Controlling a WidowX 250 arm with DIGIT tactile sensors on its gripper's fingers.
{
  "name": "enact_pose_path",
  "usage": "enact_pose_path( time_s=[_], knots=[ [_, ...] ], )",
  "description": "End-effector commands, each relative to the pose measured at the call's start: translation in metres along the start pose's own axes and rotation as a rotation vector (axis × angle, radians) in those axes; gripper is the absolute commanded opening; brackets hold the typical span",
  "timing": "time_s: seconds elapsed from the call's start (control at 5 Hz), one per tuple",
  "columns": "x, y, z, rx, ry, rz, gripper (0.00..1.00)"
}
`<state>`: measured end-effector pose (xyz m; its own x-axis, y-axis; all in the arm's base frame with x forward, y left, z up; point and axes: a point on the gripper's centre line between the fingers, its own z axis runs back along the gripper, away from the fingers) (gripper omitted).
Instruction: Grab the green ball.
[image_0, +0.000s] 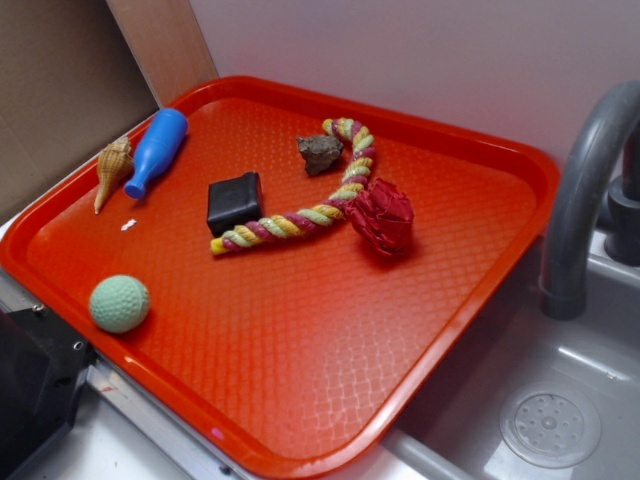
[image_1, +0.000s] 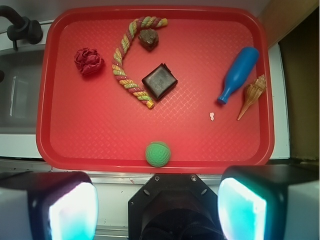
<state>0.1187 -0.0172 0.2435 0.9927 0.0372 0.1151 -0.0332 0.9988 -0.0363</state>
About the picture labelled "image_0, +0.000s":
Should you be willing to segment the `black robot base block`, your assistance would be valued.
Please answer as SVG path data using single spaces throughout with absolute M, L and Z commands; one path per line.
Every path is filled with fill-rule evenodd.
M 89 341 L 42 304 L 1 314 L 3 479 L 73 429 L 92 357 Z

